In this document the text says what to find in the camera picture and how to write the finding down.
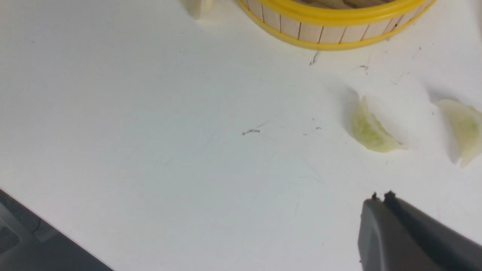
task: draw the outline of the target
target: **gray plastic object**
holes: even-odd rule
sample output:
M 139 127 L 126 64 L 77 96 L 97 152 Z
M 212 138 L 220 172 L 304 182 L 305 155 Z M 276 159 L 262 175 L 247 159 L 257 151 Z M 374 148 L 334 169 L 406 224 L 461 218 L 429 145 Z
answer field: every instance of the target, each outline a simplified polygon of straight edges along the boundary
M 14 270 L 10 266 L 15 262 L 20 261 L 23 257 L 25 257 L 25 255 L 35 254 L 35 251 L 40 246 L 40 242 L 12 215 L 12 213 L 10 213 L 10 211 L 4 205 L 0 203 L 0 228 L 3 227 L 8 228 L 20 239 L 15 246 L 0 254 L 0 269 Z M 41 259 L 37 259 L 36 264 L 34 265 L 34 270 L 42 270 L 42 266 L 43 261 Z
M 363 203 L 358 249 L 364 271 L 482 270 L 480 245 L 391 192 Z

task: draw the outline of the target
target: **white object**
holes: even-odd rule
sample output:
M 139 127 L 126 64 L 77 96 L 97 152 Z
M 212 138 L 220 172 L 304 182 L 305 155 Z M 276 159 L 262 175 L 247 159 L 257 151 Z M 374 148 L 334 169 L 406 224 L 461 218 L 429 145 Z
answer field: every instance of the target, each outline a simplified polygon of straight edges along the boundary
M 482 113 L 451 99 L 441 100 L 437 105 L 445 111 L 460 147 L 460 166 L 466 167 L 482 152 Z
M 360 271 L 373 191 L 482 243 L 482 160 L 450 161 L 428 97 L 482 106 L 470 3 L 310 66 L 230 0 L 202 23 L 175 0 L 5 0 L 0 188 L 115 271 Z M 409 151 L 360 148 L 349 88 Z
M 215 0 L 182 0 L 186 3 L 189 13 L 194 19 L 200 19 L 208 13 L 214 5 Z

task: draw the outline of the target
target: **wooden slat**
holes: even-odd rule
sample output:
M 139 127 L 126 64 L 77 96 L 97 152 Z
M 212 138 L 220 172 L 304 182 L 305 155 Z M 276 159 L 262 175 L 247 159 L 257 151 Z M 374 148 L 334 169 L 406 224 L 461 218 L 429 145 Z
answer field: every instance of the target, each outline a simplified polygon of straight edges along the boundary
M 340 43 L 346 27 L 323 27 L 320 43 Z
M 341 38 L 341 43 L 361 41 L 368 25 L 347 27 Z
M 267 6 L 263 6 L 263 17 L 265 19 L 265 23 L 270 27 L 280 31 L 280 15 L 274 11 L 272 11 Z
M 422 13 L 422 11 L 424 11 L 430 4 L 432 4 L 433 0 L 427 0 L 425 3 L 422 4 L 422 6 L 420 7 L 420 9 L 418 9 L 417 13 L 415 14 L 415 16 L 419 15 L 420 13 Z
M 281 15 L 281 33 L 298 39 L 300 33 L 300 22 Z
M 402 16 L 402 18 L 400 19 L 400 21 L 395 25 L 395 27 L 393 29 L 397 29 L 399 27 L 402 27 L 404 26 L 406 23 L 408 23 L 413 17 L 415 17 L 415 14 L 417 13 L 418 9 L 414 9 L 412 11 L 410 11 L 409 13 L 406 13 L 404 16 Z
M 369 25 L 362 39 L 366 40 L 382 35 L 390 21 L 391 20 L 386 20 Z
M 256 17 L 263 21 L 263 7 L 258 0 L 248 0 L 248 7 Z
M 398 17 L 395 17 L 395 18 L 391 19 L 387 28 L 385 28 L 385 31 L 383 31 L 383 34 L 392 31 L 393 28 L 395 27 L 395 25 L 398 24 L 398 22 L 400 21 L 401 18 L 402 18 L 402 16 L 398 16 Z
M 322 5 L 325 5 L 331 9 L 340 9 L 340 10 L 351 9 L 351 7 L 347 6 L 343 2 L 343 0 L 317 0 L 317 1 L 318 3 L 321 3 Z
M 346 0 L 346 2 L 360 8 L 368 8 L 385 4 L 385 2 L 382 0 Z
M 300 27 L 300 41 L 308 41 L 318 43 L 320 41 L 322 26 L 314 26 L 309 24 L 301 24 Z

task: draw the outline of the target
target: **dumpling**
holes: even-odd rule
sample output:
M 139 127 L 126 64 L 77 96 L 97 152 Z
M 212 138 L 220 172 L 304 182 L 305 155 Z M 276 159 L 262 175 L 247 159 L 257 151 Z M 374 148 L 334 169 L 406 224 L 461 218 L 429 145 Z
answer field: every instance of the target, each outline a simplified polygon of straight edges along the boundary
M 351 131 L 355 139 L 367 149 L 377 152 L 405 149 L 370 112 L 366 97 L 361 99 L 356 112 L 351 117 Z
M 482 113 L 451 99 L 441 100 L 437 105 L 443 109 L 450 122 L 460 146 L 460 166 L 465 167 L 482 152 Z
M 198 20 L 214 5 L 214 0 L 184 0 L 187 11 Z

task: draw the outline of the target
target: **black object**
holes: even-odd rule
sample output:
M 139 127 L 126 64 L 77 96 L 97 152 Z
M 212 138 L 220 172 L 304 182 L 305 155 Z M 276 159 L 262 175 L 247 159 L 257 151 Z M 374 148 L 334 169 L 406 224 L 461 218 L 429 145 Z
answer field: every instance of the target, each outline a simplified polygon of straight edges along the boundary
M 363 203 L 358 249 L 364 271 L 482 271 L 482 246 L 391 191 Z

